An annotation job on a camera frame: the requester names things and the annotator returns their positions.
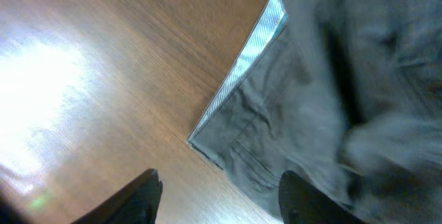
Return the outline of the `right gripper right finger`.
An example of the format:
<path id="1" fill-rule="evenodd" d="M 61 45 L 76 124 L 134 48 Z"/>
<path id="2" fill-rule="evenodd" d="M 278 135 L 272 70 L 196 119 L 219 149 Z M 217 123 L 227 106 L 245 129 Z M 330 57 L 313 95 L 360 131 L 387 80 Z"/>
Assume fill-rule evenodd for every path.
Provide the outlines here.
<path id="1" fill-rule="evenodd" d="M 285 171 L 278 188 L 284 224 L 363 224 L 293 171 Z"/>

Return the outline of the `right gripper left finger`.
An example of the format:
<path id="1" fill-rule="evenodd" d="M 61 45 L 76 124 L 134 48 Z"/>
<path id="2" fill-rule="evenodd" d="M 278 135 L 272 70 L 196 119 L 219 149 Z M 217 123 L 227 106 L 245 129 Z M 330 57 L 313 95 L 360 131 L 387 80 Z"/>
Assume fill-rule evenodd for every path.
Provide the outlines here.
<path id="1" fill-rule="evenodd" d="M 155 224 L 162 192 L 157 170 L 148 169 L 74 224 Z"/>

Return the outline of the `grey shorts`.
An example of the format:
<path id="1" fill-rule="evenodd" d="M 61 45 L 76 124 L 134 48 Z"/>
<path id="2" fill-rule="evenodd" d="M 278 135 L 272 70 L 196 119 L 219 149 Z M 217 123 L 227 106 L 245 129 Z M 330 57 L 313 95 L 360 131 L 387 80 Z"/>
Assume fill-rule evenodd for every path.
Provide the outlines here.
<path id="1" fill-rule="evenodd" d="M 276 218 L 293 171 L 364 223 L 441 222 L 441 0 L 277 0 L 189 144 Z"/>

